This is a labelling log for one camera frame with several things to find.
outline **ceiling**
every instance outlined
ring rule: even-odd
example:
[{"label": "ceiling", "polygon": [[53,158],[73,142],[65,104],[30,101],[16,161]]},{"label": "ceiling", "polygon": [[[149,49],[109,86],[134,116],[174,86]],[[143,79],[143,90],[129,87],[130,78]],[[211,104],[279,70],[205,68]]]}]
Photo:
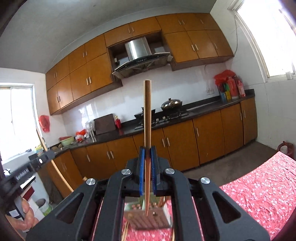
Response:
[{"label": "ceiling", "polygon": [[0,37],[0,67],[45,73],[65,47],[111,20],[152,8],[210,12],[216,0],[28,0]]}]

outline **stainless steel range hood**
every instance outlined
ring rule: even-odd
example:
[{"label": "stainless steel range hood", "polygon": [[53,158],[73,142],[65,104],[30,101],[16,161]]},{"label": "stainless steel range hood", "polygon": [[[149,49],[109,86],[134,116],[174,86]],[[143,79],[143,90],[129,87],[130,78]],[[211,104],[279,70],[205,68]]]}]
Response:
[{"label": "stainless steel range hood", "polygon": [[173,58],[169,52],[152,54],[145,37],[132,40],[125,47],[129,62],[117,67],[112,73],[119,79],[165,66]]}]

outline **lower cabinet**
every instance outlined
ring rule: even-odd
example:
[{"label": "lower cabinet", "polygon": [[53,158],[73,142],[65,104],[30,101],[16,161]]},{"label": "lower cabinet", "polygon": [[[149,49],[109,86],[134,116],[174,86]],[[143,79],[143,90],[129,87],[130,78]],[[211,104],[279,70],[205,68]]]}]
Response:
[{"label": "lower cabinet", "polygon": [[163,128],[174,169],[184,171],[200,165],[192,120]]},{"label": "lower cabinet", "polygon": [[221,112],[215,111],[193,119],[200,164],[225,154]]},{"label": "lower cabinet", "polygon": [[87,146],[86,149],[91,162],[94,164],[94,176],[96,179],[107,179],[116,172],[107,143]]},{"label": "lower cabinet", "polygon": [[244,144],[257,138],[257,113],[255,99],[243,100],[241,103],[244,126]]},{"label": "lower cabinet", "polygon": [[240,104],[221,109],[225,154],[244,145],[244,131]]},{"label": "lower cabinet", "polygon": [[[134,135],[133,140],[137,150],[139,150],[140,146],[144,146],[144,133]],[[151,131],[151,145],[156,147],[157,155],[167,159],[170,163],[170,166],[172,166],[162,128]]]},{"label": "lower cabinet", "polygon": [[86,147],[71,150],[72,157],[82,177],[99,179],[96,165],[91,161]]},{"label": "lower cabinet", "polygon": [[75,164],[70,151],[63,153],[54,159],[59,171],[64,176],[69,185],[75,190],[83,183],[83,178]]},{"label": "lower cabinet", "polygon": [[128,160],[138,157],[137,148],[133,137],[125,137],[107,142],[110,156],[116,166],[116,169],[125,169]]}]

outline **window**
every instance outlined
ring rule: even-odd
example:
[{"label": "window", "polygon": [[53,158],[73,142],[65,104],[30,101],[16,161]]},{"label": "window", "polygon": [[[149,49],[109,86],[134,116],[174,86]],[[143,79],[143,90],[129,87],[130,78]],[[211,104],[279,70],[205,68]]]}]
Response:
[{"label": "window", "polygon": [[239,0],[233,10],[255,42],[267,77],[296,74],[296,31],[280,1]]},{"label": "window", "polygon": [[36,133],[32,88],[0,87],[2,161],[40,144]]}]

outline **backsplash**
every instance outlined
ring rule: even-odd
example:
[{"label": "backsplash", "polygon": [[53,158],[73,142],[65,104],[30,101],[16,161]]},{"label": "backsplash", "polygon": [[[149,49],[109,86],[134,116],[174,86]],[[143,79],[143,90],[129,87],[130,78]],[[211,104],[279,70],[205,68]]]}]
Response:
[{"label": "backsplash", "polygon": [[151,108],[161,111],[168,98],[180,99],[183,104],[218,95],[213,77],[226,69],[225,63],[197,66],[172,71],[169,65],[123,79],[123,87],[93,98],[62,114],[67,135],[85,128],[89,120],[115,114],[121,122],[134,119],[142,111],[143,80],[152,80]]}]

